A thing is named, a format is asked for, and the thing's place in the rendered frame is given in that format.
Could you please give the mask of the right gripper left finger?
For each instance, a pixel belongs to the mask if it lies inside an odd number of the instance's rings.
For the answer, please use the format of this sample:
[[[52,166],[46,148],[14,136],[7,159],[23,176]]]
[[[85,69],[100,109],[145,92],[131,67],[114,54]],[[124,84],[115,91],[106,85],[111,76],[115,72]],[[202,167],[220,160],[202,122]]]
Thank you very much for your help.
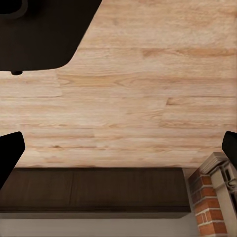
[[[15,168],[25,150],[21,132],[14,132],[0,137],[0,190]]]

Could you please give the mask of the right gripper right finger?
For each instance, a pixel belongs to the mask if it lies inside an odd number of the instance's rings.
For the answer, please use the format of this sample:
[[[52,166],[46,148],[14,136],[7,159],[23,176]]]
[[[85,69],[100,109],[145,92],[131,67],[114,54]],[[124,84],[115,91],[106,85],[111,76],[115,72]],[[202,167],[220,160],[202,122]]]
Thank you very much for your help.
[[[237,133],[230,131],[225,133],[222,150],[237,170]]]

